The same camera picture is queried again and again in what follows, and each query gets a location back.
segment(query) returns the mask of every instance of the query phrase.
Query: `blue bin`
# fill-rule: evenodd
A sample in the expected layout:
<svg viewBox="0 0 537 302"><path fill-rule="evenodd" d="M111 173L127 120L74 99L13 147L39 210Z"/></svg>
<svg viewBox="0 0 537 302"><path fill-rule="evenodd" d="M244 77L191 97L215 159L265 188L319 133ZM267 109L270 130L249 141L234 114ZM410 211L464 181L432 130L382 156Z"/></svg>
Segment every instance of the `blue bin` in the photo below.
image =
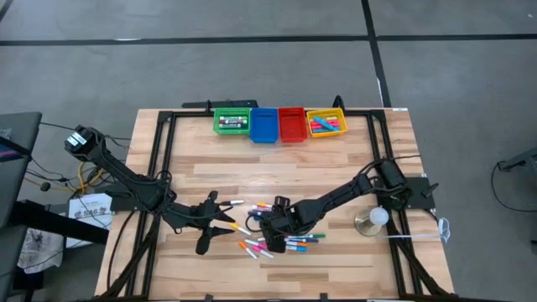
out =
<svg viewBox="0 0 537 302"><path fill-rule="evenodd" d="M278 109L252 108L250 139L254 143L276 143L278 140Z"/></svg>

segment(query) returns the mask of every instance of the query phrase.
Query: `white cable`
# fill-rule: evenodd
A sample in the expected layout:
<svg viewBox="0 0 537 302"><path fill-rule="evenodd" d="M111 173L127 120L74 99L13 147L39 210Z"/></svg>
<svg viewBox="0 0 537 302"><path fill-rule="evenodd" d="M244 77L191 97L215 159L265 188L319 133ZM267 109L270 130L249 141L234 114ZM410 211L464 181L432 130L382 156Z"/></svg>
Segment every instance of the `white cable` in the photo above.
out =
<svg viewBox="0 0 537 302"><path fill-rule="evenodd" d="M444 243L450 239L450 222L447 218L441 218L438 220L438 232L439 235L434 234L416 234L416 235L391 235L391 236L382 236L382 238L420 238L420 237L432 237L440 238Z"/></svg>

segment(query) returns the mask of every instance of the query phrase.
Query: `plastic bin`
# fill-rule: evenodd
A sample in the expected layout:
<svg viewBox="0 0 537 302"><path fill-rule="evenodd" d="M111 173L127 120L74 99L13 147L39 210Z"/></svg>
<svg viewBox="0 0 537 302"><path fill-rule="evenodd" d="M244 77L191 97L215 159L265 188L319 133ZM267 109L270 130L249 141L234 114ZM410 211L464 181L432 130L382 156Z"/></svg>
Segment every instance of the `plastic bin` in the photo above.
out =
<svg viewBox="0 0 537 302"><path fill-rule="evenodd" d="M307 119L308 119L308 127L310 128L310 133L312 138L325 138L330 136L336 136L345 133L347 129L347 121L345 121L345 116L343 115L343 110L341 108L332 108L332 109L325 109L325 110L314 110L306 113ZM330 132L324 132L324 133L313 133L313 129L311 128L311 120L313 120L313 117L320 117L320 118L326 118L326 117L337 117L337 121L339 122L339 131L330 131Z"/></svg>
<svg viewBox="0 0 537 302"><path fill-rule="evenodd" d="M308 138L302 107L278 109L279 137L284 143L301 143Z"/></svg>
<svg viewBox="0 0 537 302"><path fill-rule="evenodd" d="M278 140L278 110L252 108L250 113L250 139L254 143L276 143Z"/></svg>
<svg viewBox="0 0 537 302"><path fill-rule="evenodd" d="M240 129L221 128L220 117L245 117L246 127ZM218 134L248 134L250 133L250 108L217 108L215 109L212 128Z"/></svg>

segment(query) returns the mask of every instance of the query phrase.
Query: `green marker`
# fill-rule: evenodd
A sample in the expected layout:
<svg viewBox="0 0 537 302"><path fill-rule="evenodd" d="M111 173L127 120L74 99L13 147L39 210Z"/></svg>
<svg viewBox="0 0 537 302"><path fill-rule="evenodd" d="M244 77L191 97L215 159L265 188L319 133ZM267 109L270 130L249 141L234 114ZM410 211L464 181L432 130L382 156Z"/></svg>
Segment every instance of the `green marker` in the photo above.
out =
<svg viewBox="0 0 537 302"><path fill-rule="evenodd" d="M289 236L288 238L326 238L325 234L310 234L304 236Z"/></svg>

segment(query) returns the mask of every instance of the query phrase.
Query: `desk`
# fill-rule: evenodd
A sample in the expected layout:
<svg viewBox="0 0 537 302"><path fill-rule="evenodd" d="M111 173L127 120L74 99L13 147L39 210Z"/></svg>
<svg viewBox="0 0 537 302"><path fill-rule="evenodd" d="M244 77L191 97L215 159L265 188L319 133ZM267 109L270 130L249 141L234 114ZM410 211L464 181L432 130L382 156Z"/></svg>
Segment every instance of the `desk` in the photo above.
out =
<svg viewBox="0 0 537 302"><path fill-rule="evenodd" d="M145 174L154 140L158 110L140 110L127 157L127 165ZM395 156L418 153L407 111L386 110ZM177 202L197 204L210 190L219 200L242 199L248 205L231 210L230 216L244 223L249 204L272 203L276 195L292 201L315 198L346 183L373 159L364 118L349 117L349 131L334 138L307 139L304 143L254 144L247 136L219 136L212 131L210 117L182 117L177 120L169 170ZM164 126L158 163L162 162L167 133ZM407 174L422 174L420 158L401 159ZM275 259L251 259L237 242L238 232L216 237L204 256L195 253L197 230L184 229L175 235L165 223L159 229L150 299L330 299L396 298L392 258L388 240L363 237L352 224L354 216L376 206L367 195L331 211L314 232L327 235L306 255L287 252ZM435 222L421 210L407 211L412 233L435 233ZM115 215L108 237L96 294L106 290L108 264L119 229L127 213ZM130 259L136 233L137 215L128 223L112 266L116 278ZM417 258L438 284L452 292L451 277L439 239L414 240ZM407 292L412 292L408 265L402 257ZM134 293L140 293L143 260L138 268Z"/></svg>

